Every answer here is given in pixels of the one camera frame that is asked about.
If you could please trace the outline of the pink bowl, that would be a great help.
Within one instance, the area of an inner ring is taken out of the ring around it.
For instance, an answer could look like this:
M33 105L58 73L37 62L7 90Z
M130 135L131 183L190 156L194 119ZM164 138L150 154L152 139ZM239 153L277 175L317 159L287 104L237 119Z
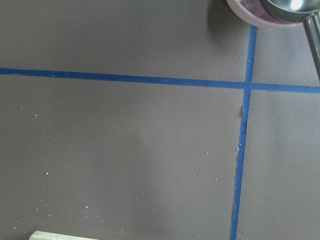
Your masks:
M259 28L292 28L302 23L287 23L270 15L260 0L226 0L230 9L246 23Z

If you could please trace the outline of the wooden cutting board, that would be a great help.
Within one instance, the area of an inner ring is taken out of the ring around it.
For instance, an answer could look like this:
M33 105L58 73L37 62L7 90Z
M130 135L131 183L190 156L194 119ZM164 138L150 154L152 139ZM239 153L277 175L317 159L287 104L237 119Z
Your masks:
M79 237L44 231L35 231L30 237L29 240L96 240L94 238Z

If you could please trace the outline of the metal scoop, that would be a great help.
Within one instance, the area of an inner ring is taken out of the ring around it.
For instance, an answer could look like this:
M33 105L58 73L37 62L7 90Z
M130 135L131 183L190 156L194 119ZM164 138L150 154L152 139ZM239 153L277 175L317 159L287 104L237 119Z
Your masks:
M302 23L317 75L320 74L320 1L262 0L264 9L275 19L288 24Z

